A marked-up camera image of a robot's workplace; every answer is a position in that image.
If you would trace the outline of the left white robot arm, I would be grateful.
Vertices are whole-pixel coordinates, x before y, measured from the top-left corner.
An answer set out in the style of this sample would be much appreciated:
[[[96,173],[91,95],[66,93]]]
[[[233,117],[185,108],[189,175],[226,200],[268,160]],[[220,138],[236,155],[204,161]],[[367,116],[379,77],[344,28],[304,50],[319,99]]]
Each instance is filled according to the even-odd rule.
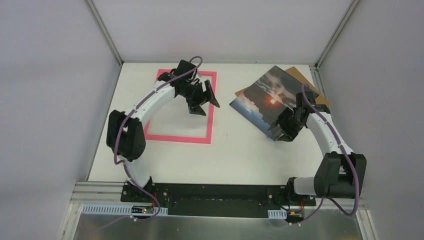
[[[146,149],[145,126],[167,103],[178,96],[185,98],[188,112],[206,116],[202,105],[209,103],[217,108],[220,104],[210,80],[198,78],[201,56],[180,60],[176,68],[157,77],[152,89],[126,110],[113,110],[107,121],[106,145],[112,150],[115,165],[123,165],[128,181],[135,186],[133,195],[140,202],[152,198],[153,189],[147,185],[151,175],[143,166],[142,154]]]

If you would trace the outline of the sunset landscape photo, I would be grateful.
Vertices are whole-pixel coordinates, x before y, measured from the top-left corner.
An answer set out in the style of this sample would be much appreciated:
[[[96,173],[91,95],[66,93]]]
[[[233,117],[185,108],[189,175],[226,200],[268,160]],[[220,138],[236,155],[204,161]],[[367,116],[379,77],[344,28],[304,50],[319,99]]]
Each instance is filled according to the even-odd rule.
[[[285,70],[273,66],[229,104],[273,141],[282,135],[279,126],[269,130],[285,108],[297,108],[297,94],[302,93],[301,83]]]

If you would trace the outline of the brown fibreboard backing board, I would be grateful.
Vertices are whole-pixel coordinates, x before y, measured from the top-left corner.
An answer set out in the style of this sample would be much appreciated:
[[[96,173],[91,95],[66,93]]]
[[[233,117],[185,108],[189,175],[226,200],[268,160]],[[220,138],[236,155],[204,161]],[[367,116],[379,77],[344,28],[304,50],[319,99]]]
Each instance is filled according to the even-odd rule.
[[[324,104],[330,107],[331,103],[320,93],[320,91],[314,87],[314,85],[308,81],[308,79],[295,67],[292,66],[285,70],[286,73],[297,79],[303,84],[308,84],[310,89],[318,93],[318,97],[315,99],[317,104]]]

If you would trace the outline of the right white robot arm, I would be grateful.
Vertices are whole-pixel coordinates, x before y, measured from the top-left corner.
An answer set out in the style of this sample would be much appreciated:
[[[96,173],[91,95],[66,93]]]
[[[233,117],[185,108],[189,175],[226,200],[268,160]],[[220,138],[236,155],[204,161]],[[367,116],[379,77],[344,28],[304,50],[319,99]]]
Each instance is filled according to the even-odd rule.
[[[304,196],[332,199],[356,199],[361,195],[367,159],[355,153],[343,140],[325,104],[317,104],[313,91],[296,94],[296,106],[286,108],[271,124],[281,130],[278,141],[292,142],[304,128],[318,143],[322,161],[312,177],[291,177],[284,200],[296,205]]]

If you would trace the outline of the pink wooden photo frame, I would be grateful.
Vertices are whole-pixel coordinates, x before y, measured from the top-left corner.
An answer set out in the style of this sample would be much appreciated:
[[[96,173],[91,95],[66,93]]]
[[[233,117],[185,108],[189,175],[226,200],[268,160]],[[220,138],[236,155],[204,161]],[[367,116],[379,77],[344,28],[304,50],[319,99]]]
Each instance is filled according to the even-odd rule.
[[[186,99],[178,96],[163,106],[146,124],[145,139],[163,142],[210,144],[215,106],[201,106],[206,115],[190,114]]]

